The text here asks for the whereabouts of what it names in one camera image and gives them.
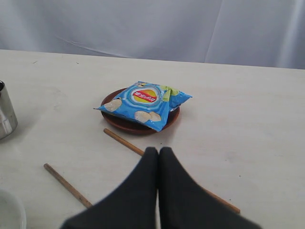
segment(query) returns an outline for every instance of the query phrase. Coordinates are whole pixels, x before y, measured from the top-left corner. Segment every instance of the bowl rim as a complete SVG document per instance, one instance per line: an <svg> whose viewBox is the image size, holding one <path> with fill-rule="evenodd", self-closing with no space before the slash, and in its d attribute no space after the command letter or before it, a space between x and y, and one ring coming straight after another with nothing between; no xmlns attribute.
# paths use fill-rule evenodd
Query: bowl rim
<svg viewBox="0 0 305 229"><path fill-rule="evenodd" d="M0 196L4 198L11 198L13 204L18 208L18 211L20 212L20 229L26 229L27 227L27 217L25 213L25 208L24 205L19 197L17 197L15 194L12 192L8 191L7 189L1 188L0 187Z"/></svg>

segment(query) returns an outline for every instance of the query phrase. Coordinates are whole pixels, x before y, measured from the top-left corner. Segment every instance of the wooden chopstick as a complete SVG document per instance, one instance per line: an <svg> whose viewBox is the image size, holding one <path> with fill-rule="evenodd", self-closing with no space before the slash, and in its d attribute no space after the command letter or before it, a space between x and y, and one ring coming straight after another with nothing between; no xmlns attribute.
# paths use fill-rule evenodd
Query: wooden chopstick
<svg viewBox="0 0 305 229"><path fill-rule="evenodd" d="M117 140L122 145L126 146L127 148L131 149L133 152L137 153L140 156L144 155L144 151L139 149L138 147L134 146L133 144L127 142L125 139L121 138L120 136L116 135L111 130L108 130L107 128L104 129L105 134L109 135L113 139Z"/></svg>
<svg viewBox="0 0 305 229"><path fill-rule="evenodd" d="M110 137L112 137L113 139L117 140L119 143L121 143L122 145L126 146L127 148L131 149L133 152L137 153L140 156L144 155L144 151L139 149L138 147L134 146L133 144L127 142L125 139L121 138L120 136L116 135L114 132L112 132L111 130L105 128L104 129L104 133L109 135ZM233 212L239 214L240 213L240 209L235 207L234 205L228 203L227 201L225 201L224 199L220 198L219 196L215 195L213 192L210 192L209 190L201 187L204 191L206 191L210 196L214 197L215 199L217 199L219 202L221 202L222 204L224 204L225 206L227 206L229 209L231 209Z"/></svg>
<svg viewBox="0 0 305 229"><path fill-rule="evenodd" d="M77 198L86 208L90 208L92 204L79 193L68 181L65 180L58 172L55 171L48 163L44 164L43 167L57 179L75 198Z"/></svg>

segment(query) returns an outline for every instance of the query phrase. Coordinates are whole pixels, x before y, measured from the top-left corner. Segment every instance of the potato chip bag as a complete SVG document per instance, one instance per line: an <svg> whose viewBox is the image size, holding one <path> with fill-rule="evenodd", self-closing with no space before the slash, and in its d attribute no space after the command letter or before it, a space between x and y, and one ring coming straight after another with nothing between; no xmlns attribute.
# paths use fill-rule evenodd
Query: potato chip bag
<svg viewBox="0 0 305 229"><path fill-rule="evenodd" d="M97 109L161 131L170 111L189 98L177 89L139 81Z"/></svg>

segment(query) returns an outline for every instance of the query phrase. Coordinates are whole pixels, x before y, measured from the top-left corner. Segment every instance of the white bowl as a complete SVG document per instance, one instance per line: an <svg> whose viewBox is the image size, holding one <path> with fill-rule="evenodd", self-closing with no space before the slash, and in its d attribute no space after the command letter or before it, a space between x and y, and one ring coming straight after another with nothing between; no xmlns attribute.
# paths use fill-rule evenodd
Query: white bowl
<svg viewBox="0 0 305 229"><path fill-rule="evenodd" d="M26 224L21 200L0 188L0 229L26 229Z"/></svg>

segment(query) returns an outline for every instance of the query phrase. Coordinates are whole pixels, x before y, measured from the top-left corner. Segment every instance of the potato chip image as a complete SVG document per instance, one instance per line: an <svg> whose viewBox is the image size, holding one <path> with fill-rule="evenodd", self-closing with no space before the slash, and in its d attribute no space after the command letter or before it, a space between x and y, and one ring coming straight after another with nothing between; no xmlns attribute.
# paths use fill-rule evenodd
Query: potato chip image
<svg viewBox="0 0 305 229"><path fill-rule="evenodd" d="M146 123L151 119L151 115L145 111L137 111L134 113L134 119L141 123Z"/></svg>
<svg viewBox="0 0 305 229"><path fill-rule="evenodd" d="M161 121L161 116L158 115L156 112L151 111L151 112L149 112L149 114L151 115L151 121L153 121L153 122Z"/></svg>
<svg viewBox="0 0 305 229"><path fill-rule="evenodd" d="M109 112L114 112L122 105L122 101L120 99L114 99L111 102L104 105L105 109Z"/></svg>

